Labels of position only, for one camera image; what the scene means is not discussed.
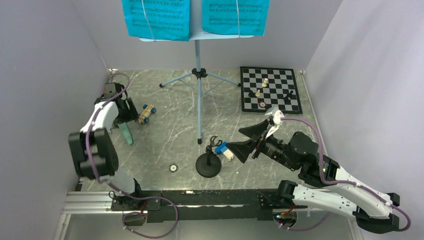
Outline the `green toy microphone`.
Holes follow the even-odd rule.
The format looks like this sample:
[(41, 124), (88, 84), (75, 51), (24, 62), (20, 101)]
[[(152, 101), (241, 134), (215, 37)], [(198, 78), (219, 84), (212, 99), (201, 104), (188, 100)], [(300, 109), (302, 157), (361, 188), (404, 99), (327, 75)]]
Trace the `green toy microphone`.
[(131, 131), (130, 131), (128, 124), (126, 122), (120, 123), (118, 125), (118, 128), (120, 129), (120, 131), (121, 131), (124, 139), (126, 140), (127, 144), (132, 145), (134, 141), (133, 141), (133, 137), (132, 137), (132, 134), (131, 134)]

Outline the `black microphone stand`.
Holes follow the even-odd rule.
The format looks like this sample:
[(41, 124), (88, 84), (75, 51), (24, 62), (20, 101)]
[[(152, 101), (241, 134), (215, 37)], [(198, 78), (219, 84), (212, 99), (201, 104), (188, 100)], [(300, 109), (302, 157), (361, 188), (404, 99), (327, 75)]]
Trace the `black microphone stand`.
[(223, 143), (221, 139), (215, 142), (217, 138), (218, 137), (214, 135), (209, 139), (209, 145), (206, 146), (205, 153), (201, 154), (195, 162), (196, 171), (204, 178), (213, 178), (217, 176), (222, 168), (220, 158), (213, 151), (213, 147), (219, 147)]

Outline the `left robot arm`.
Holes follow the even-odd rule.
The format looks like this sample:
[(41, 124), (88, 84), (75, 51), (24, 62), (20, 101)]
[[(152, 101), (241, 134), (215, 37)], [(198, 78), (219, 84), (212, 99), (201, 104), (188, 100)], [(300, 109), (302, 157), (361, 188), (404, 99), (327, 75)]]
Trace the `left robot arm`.
[(118, 127), (124, 136), (131, 138), (127, 123), (138, 118), (138, 111), (124, 85), (107, 83), (103, 94), (94, 102), (89, 121), (68, 136), (76, 174), (112, 186), (131, 210), (143, 205), (144, 196), (139, 183), (119, 169), (118, 154), (109, 132), (112, 127)]

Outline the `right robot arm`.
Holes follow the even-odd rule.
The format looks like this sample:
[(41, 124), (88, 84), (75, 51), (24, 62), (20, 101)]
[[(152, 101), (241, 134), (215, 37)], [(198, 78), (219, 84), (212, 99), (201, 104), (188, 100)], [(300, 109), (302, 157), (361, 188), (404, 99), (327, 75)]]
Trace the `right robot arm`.
[(229, 142), (227, 148), (242, 162), (263, 154), (291, 171), (298, 171), (303, 184), (282, 180), (276, 192), (276, 202), (282, 208), (308, 206), (355, 220), (357, 225), (374, 234), (404, 232), (400, 227), (400, 196), (372, 189), (337, 161), (324, 154), (322, 139), (312, 141), (297, 131), (288, 143), (274, 137), (286, 117), (269, 117), (261, 123), (244, 127), (240, 133), (246, 141)]

